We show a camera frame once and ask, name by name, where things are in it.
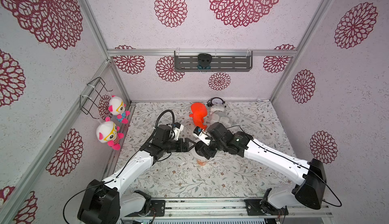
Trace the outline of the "black cup lid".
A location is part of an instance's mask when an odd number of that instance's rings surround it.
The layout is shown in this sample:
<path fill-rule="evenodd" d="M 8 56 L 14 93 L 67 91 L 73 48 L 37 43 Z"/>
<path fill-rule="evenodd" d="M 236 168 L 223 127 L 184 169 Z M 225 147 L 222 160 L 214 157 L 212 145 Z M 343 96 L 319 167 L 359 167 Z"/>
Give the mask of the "black cup lid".
<path fill-rule="evenodd" d="M 210 159 L 212 149 L 208 145 L 206 145 L 204 142 L 199 141 L 196 143 L 195 152 L 197 153 L 197 155 L 199 155 L 201 157 L 204 157 L 206 159 Z"/>

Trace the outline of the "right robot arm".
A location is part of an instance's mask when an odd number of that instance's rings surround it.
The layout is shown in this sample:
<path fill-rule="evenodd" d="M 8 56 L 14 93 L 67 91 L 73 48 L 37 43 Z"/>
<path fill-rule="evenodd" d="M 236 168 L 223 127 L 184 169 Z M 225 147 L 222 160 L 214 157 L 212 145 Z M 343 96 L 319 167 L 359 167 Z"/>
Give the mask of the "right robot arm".
<path fill-rule="evenodd" d="M 201 157 L 211 159 L 217 151 L 223 151 L 259 162 L 291 180 L 291 184 L 287 186 L 266 190 L 259 203 L 263 213 L 278 214 L 285 212 L 288 206 L 298 203 L 313 210 L 321 209 L 327 186 L 321 161 L 307 161 L 286 155 L 261 143 L 243 130 L 232 133 L 221 123 L 212 124 L 207 132 L 196 127 L 193 135 L 200 140 L 196 153 Z"/>

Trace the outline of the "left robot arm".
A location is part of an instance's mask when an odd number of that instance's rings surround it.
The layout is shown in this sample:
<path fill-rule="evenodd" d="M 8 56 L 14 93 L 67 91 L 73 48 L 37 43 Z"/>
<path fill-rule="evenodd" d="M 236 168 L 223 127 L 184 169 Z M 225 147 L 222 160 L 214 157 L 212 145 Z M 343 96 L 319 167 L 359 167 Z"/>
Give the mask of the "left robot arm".
<path fill-rule="evenodd" d="M 88 184 L 77 215 L 78 220 L 85 224 L 115 224 L 131 214 L 156 215 L 151 210 L 150 195 L 142 191 L 135 191 L 128 196 L 123 194 L 165 153 L 190 152 L 196 144 L 189 138 L 145 143 L 120 170 L 102 181 L 95 179 Z"/>

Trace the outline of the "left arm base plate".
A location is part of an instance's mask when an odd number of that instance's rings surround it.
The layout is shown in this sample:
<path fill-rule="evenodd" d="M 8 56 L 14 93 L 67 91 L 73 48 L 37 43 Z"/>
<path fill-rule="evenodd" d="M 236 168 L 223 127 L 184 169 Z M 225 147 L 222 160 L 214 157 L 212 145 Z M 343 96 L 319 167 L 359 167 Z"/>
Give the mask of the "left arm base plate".
<path fill-rule="evenodd" d="M 135 212 L 126 215 L 129 217 L 143 218 L 143 217 L 163 217 L 165 215 L 166 201 L 165 200 L 150 200 L 147 201 L 145 207 L 140 212 Z"/>

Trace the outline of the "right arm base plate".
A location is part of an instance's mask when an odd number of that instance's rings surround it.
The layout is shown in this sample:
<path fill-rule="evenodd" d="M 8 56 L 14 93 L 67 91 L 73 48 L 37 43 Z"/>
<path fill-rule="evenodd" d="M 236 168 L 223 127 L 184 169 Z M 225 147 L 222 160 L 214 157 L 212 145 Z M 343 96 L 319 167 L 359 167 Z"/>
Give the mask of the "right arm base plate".
<path fill-rule="evenodd" d="M 286 207 L 277 209 L 262 199 L 245 199 L 246 211 L 249 216 L 276 215 L 285 216 L 289 214 Z"/>

